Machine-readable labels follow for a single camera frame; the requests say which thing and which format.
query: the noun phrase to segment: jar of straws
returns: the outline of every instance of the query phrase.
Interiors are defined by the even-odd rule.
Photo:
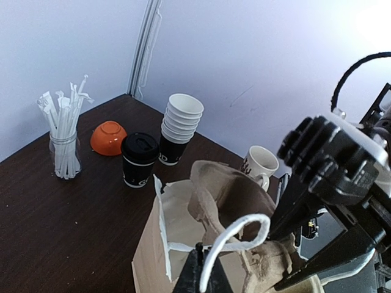
[[[84,76],[78,91],[77,85],[70,84],[70,98],[64,97],[64,93],[61,91],[56,92],[59,105],[58,112],[50,92],[44,93],[37,101],[50,127],[49,150],[54,165],[54,173],[57,177],[63,179],[72,179],[81,171],[80,141],[78,140],[76,126],[83,100],[93,102],[88,94],[82,92],[87,77],[87,75]]]

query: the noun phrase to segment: dark wooden table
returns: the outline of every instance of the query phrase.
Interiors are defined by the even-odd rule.
[[[106,120],[158,139],[162,117],[125,95],[83,114],[83,169],[69,182],[53,175],[47,134],[0,163],[0,292],[134,292],[131,261],[152,207],[153,181],[127,187],[121,157],[94,153],[89,140]],[[186,179],[199,159],[235,168],[242,161],[196,134],[178,165],[157,162],[154,173],[165,183]],[[274,178],[271,194],[276,187]]]

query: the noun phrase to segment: white cord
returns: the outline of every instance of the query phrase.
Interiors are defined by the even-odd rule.
[[[243,241],[238,243],[226,242],[234,235],[238,234],[240,230],[251,222],[260,222],[261,228],[258,235],[253,241]],[[208,287],[210,275],[216,258],[221,251],[237,251],[237,250],[249,250],[264,243],[270,230],[270,218],[264,214],[250,214],[239,218],[234,221],[223,233],[216,238],[212,249],[209,251],[205,262],[203,263],[203,269],[200,278],[200,293],[205,293]]]
[[[357,275],[359,272],[361,272],[361,270],[371,261],[373,255],[375,253],[375,249],[372,249],[368,254],[367,254],[367,257],[364,259],[364,261],[362,262],[361,265],[359,265],[358,267],[356,267],[354,270],[350,271],[350,272],[344,272],[344,273],[338,273],[334,276],[331,276],[331,277],[327,277],[327,278],[323,278],[320,283],[322,284],[322,286],[325,286],[327,285],[328,283],[330,282],[334,282],[334,281],[338,281],[338,280],[342,280],[342,279],[345,279],[345,278],[349,278],[349,277],[353,277],[354,275]]]

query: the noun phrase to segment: coffee cup lid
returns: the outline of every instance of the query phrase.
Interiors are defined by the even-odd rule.
[[[149,134],[135,132],[123,139],[121,150],[131,162],[150,164],[159,156],[159,143]]]

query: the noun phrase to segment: hanging cord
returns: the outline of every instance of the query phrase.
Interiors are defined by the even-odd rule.
[[[350,68],[343,74],[340,81],[338,81],[337,87],[334,90],[334,94],[332,95],[332,98],[331,98],[331,112],[334,110],[335,107],[337,107],[338,95],[342,89],[343,84],[348,79],[349,75],[351,75],[353,73],[354,70],[356,70],[362,64],[364,64],[368,61],[371,61],[374,59],[379,59],[379,58],[387,58],[387,57],[391,57],[391,52],[380,52],[380,53],[376,53],[376,54],[372,54],[367,57],[364,57],[363,59],[358,60],[355,64],[350,66]]]
[[[357,275],[371,261],[375,251],[376,251],[375,249],[372,249],[367,254],[367,257],[363,260],[362,264],[357,266],[354,270],[352,270],[350,272],[338,273],[338,274],[336,274],[334,276],[324,278],[324,279],[322,279],[320,281],[320,283],[322,284],[322,286],[325,286],[328,283],[331,283],[331,282],[334,282],[334,281],[338,281],[338,280],[342,280],[342,279],[349,278],[349,277],[353,277],[353,276]]]
[[[226,244],[226,242],[231,237],[238,234],[245,225],[251,222],[261,223],[261,228],[259,229],[258,235],[253,241],[250,242],[243,241],[239,243]],[[226,248],[225,251],[227,251],[227,247],[230,247],[231,251],[234,251],[232,249],[235,249],[235,245],[237,247],[237,245],[240,244],[239,249],[235,249],[236,251],[250,250],[251,248],[257,247],[262,243],[264,243],[264,241],[266,240],[269,234],[269,230],[270,230],[270,218],[264,214],[245,215],[244,217],[241,217],[238,220],[234,221],[223,233],[221,233],[216,238],[214,244],[212,245],[211,250],[208,253],[208,256],[206,257],[205,262],[203,263],[203,268],[202,268],[202,273],[200,278],[200,293],[206,292],[214,262],[216,261],[216,258],[219,256],[219,253],[224,250],[224,247]]]

